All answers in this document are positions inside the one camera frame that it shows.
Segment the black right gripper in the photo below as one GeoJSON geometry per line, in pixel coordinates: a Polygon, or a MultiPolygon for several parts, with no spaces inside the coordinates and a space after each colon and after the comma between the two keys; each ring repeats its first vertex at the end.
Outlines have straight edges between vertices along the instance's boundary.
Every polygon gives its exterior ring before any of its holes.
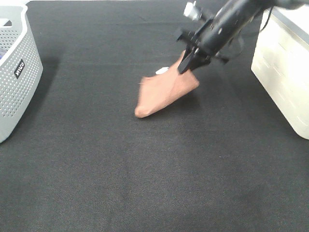
{"type": "Polygon", "coordinates": [[[186,44],[178,66],[180,74],[210,64],[212,59],[227,63],[241,54],[244,41],[240,35],[244,20],[238,16],[216,16],[207,19],[197,30],[179,29],[176,40],[186,44]]]}

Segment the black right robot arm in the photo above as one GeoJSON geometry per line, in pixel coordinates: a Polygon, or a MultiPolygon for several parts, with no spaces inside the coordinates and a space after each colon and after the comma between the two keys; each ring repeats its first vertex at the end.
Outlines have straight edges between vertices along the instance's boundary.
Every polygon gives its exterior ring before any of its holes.
{"type": "Polygon", "coordinates": [[[184,16],[203,25],[196,31],[178,31],[177,39],[186,43],[178,72],[182,74],[208,65],[213,58],[227,63],[230,57],[221,54],[221,49],[256,16],[274,7],[294,10],[305,4],[308,4],[307,0],[229,0],[213,15],[202,11],[195,2],[188,2],[184,16]]]}

